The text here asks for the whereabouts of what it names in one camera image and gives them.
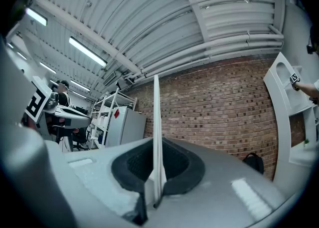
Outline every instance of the corrugated metal ceiling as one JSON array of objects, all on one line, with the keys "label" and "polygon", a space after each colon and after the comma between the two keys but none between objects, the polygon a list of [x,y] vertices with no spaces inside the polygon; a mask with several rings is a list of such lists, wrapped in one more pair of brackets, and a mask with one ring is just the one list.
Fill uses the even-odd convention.
[{"label": "corrugated metal ceiling", "polygon": [[[189,0],[47,0],[72,15],[124,54],[138,68],[149,66],[181,50],[203,43]],[[210,40],[234,33],[269,32],[274,20],[274,0],[196,0]],[[91,97],[103,93],[102,84],[111,72],[130,72],[64,21],[34,2],[36,11],[48,18],[46,27],[29,18],[23,20],[24,37],[35,59],[59,70],[56,77],[67,76],[94,90]],[[108,62],[107,72],[89,57],[71,46],[70,36]]]}]

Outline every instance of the black camera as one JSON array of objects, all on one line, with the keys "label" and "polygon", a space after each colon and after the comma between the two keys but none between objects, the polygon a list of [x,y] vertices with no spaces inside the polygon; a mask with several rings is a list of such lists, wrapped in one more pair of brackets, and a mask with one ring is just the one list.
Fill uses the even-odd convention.
[{"label": "black camera", "polygon": [[307,44],[307,53],[308,54],[313,54],[313,52],[314,52],[313,47],[311,45]]},{"label": "black camera", "polygon": [[316,48],[319,44],[319,34],[317,28],[314,26],[311,26],[310,28],[310,37],[307,44],[307,53],[313,54],[313,52],[316,52]]}]

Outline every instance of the ceiling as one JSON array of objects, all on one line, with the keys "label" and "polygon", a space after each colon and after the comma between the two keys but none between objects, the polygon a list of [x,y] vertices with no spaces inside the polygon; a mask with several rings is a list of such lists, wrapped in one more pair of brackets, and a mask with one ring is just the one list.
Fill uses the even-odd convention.
[{"label": "ceiling", "polygon": [[[25,16],[19,30],[34,60],[57,72],[53,80],[74,80],[91,91],[71,85],[74,90],[95,100],[105,93],[103,81],[113,71],[134,75],[204,42],[247,31],[269,34],[269,24],[280,28],[283,23],[275,10],[278,2],[33,0],[31,7],[47,18],[47,26]],[[103,58],[106,69],[70,45],[70,36]]]}]

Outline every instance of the fluorescent light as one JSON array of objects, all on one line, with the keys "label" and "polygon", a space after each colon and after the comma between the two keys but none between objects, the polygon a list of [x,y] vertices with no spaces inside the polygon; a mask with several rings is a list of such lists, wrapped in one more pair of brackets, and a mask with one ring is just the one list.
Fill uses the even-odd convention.
[{"label": "fluorescent light", "polygon": [[54,85],[58,86],[58,84],[55,81],[50,80],[50,82],[53,83]]},{"label": "fluorescent light", "polygon": [[42,25],[44,25],[44,26],[47,25],[48,20],[45,17],[38,14],[36,11],[32,10],[31,8],[25,9],[25,12],[26,12],[26,14],[28,14],[29,16],[31,16],[32,18],[34,18],[35,20],[40,22]]},{"label": "fluorescent light", "polygon": [[20,52],[17,52],[17,54],[21,57],[24,58],[26,60],[26,57],[24,57]]},{"label": "fluorescent light", "polygon": [[77,85],[77,86],[79,86],[79,87],[81,87],[81,88],[83,88],[83,89],[85,89],[87,91],[90,91],[90,89],[85,88],[84,86],[82,86],[81,84],[78,84],[77,82],[74,82],[74,81],[71,80],[71,83],[74,83],[75,85]]},{"label": "fluorescent light", "polygon": [[79,94],[79,93],[76,93],[76,92],[74,92],[74,91],[72,91],[74,94],[76,94],[76,95],[79,95],[80,97],[82,97],[82,98],[86,98],[86,97],[84,97],[84,96],[82,96],[81,94]]},{"label": "fluorescent light", "polygon": [[79,41],[77,41],[74,37],[71,36],[69,38],[69,43],[72,44],[75,48],[77,48],[81,52],[83,52],[85,55],[89,56],[95,62],[99,63],[102,67],[106,66],[106,62],[103,59],[101,59],[98,55],[96,55],[94,52],[92,52],[83,44],[81,44]]},{"label": "fluorescent light", "polygon": [[56,74],[56,72],[55,72],[53,69],[51,69],[51,68],[49,68],[48,66],[44,65],[42,62],[40,62],[40,65],[43,66],[43,67],[45,67],[47,70],[50,70],[52,73],[55,73],[55,74]]}]

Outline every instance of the pipe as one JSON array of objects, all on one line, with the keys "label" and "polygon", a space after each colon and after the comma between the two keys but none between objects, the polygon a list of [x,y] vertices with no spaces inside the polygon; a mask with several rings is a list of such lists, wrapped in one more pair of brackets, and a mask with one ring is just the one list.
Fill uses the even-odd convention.
[{"label": "pipe", "polygon": [[132,76],[132,78],[135,78],[139,75],[141,75],[142,73],[147,73],[148,71],[156,68],[156,67],[159,67],[165,63],[168,63],[174,59],[177,59],[181,56],[184,56],[184,55],[187,55],[187,54],[190,54],[192,52],[195,52],[195,51],[198,51],[198,50],[202,50],[202,49],[205,49],[205,48],[208,48],[208,47],[214,47],[214,46],[218,46],[220,44],[228,44],[228,43],[236,43],[236,42],[239,42],[239,41],[242,41],[242,40],[258,40],[258,39],[283,39],[283,36],[280,36],[280,35],[274,35],[274,34],[252,34],[252,35],[237,35],[237,36],[231,36],[231,37],[225,37],[225,38],[220,38],[220,39],[216,39],[216,40],[213,40],[213,41],[210,41],[210,42],[206,42],[206,43],[202,43],[202,44],[199,44],[199,45],[196,45],[192,48],[189,48],[189,49],[186,49],[186,50],[183,50],[183,51],[180,51],[178,53],[175,53],[165,59],[162,59],[144,69],[141,70],[141,72],[138,72],[136,74],[134,74]]},{"label": "pipe", "polygon": [[[212,62],[216,62],[216,61],[225,60],[225,59],[231,59],[231,58],[240,57],[240,56],[244,56],[244,55],[252,55],[251,54],[252,52],[258,53],[260,51],[267,51],[267,50],[278,50],[279,51],[280,48],[278,48],[278,49],[277,48],[257,48],[257,49],[249,49],[249,50],[241,50],[241,51],[223,53],[223,54],[216,55],[214,57],[207,57],[207,58],[195,60],[195,61],[192,61],[190,63],[186,63],[184,65],[171,68],[171,69],[169,69],[167,71],[163,71],[161,73],[158,73],[158,75],[161,75],[161,74],[164,74],[164,73],[167,73],[167,72],[171,72],[171,71],[174,71],[174,70],[177,70],[177,69],[181,69],[183,67],[190,66],[192,64],[196,64],[196,63],[199,63],[199,62],[203,62],[203,61],[206,61],[206,60],[209,60],[209,59],[211,59]],[[135,83],[138,83],[138,82],[150,79],[150,78],[151,78],[151,76],[147,77],[147,78],[141,77],[141,78],[138,78],[137,80],[135,80]]]},{"label": "pipe", "polygon": [[272,32],[274,32],[275,34],[278,34],[278,35],[282,35],[284,38],[284,35],[281,34],[281,32],[278,29],[276,29],[274,26],[268,25],[268,27],[271,29]]},{"label": "pipe", "polygon": [[196,59],[196,58],[201,57],[201,56],[210,56],[210,55],[218,54],[218,53],[225,52],[225,51],[235,51],[235,50],[245,48],[245,47],[282,46],[282,44],[283,44],[282,42],[277,42],[277,41],[262,41],[262,42],[238,43],[238,44],[234,44],[231,46],[220,46],[220,47],[217,47],[213,50],[207,50],[207,51],[204,51],[203,53],[199,53],[199,54],[194,55],[194,56],[186,57],[186,58],[180,59],[176,62],[173,62],[171,64],[168,64],[166,66],[163,66],[157,70],[154,70],[151,73],[148,73],[146,75],[146,78],[151,77],[151,76],[158,74],[162,71],[165,71],[167,69],[171,69],[179,64],[183,64],[183,63],[192,61],[193,59]]}]

